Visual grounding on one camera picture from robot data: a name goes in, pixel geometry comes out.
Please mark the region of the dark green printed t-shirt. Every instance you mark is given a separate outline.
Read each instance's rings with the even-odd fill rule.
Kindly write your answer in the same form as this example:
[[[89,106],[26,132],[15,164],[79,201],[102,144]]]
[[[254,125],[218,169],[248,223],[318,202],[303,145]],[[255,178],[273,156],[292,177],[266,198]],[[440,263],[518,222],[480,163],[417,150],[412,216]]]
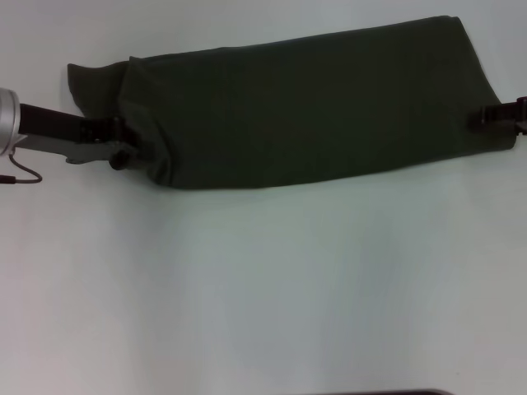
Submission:
[[[499,100],[460,19],[68,66],[89,118],[120,117],[177,189],[311,184],[511,149],[474,132]]]

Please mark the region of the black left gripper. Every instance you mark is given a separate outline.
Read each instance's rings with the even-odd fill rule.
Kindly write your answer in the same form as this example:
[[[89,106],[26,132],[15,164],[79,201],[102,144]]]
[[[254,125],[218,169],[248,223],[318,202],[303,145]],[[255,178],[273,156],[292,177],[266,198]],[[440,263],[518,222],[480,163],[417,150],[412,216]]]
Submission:
[[[133,151],[123,143],[136,144],[137,135],[123,119],[83,118],[32,105],[21,105],[20,148],[64,156],[70,164],[109,162],[113,170],[125,170]]]

